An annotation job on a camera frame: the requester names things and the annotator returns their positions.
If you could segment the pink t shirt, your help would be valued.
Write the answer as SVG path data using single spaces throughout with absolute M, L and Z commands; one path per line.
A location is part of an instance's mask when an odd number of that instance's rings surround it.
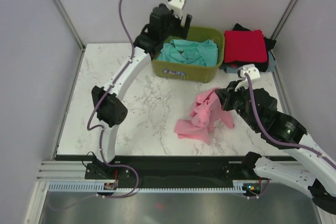
M 188 120 L 178 120 L 174 133 L 179 139 L 191 138 L 200 140 L 209 145 L 209 136 L 215 128 L 215 122 L 220 120 L 229 129 L 235 127 L 234 118 L 228 111 L 222 110 L 221 102 L 215 93 L 217 88 L 212 88 L 199 93 L 192 104 Z

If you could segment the olive green plastic bin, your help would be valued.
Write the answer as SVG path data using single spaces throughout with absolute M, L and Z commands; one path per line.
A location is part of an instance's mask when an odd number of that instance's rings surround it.
M 178 37 L 169 37 L 165 43 L 172 39 L 180 39 Z M 207 27 L 190 27 L 188 36 L 185 40 L 203 42 L 206 40 L 213 40 L 218 47 L 217 64 L 214 67 L 201 67 L 194 65 L 185 65 L 181 63 L 171 63 L 159 61 L 156 58 L 152 60 L 152 69 L 154 73 L 162 78 L 184 79 L 191 81 L 198 81 L 202 83 L 210 82 L 219 66 L 223 62 L 224 56 L 224 34 L 219 30 Z

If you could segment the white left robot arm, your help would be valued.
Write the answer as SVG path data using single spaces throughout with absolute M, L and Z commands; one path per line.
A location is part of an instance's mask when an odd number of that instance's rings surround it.
M 149 23 L 135 40 L 131 40 L 131 55 L 116 74 L 103 86 L 94 86 L 91 91 L 94 109 L 90 114 L 87 130 L 100 128 L 98 154 L 88 168 L 95 167 L 99 176 L 111 178 L 119 164 L 105 159 L 105 154 L 115 158 L 115 142 L 119 125 L 125 120 L 128 109 L 122 100 L 137 75 L 160 52 L 164 42 L 171 36 L 186 39 L 192 15 L 182 22 L 182 10 L 165 4 L 153 8 Z

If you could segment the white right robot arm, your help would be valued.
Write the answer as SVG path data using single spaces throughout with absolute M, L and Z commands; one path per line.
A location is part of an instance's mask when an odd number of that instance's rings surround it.
M 222 110 L 236 111 L 246 124 L 268 144 L 298 161 L 305 172 L 277 165 L 265 157 L 249 152 L 240 166 L 248 179 L 256 175 L 301 191 L 324 211 L 335 214 L 335 160 L 290 115 L 277 109 L 277 99 L 263 88 L 248 89 L 232 81 L 227 88 L 216 89 Z

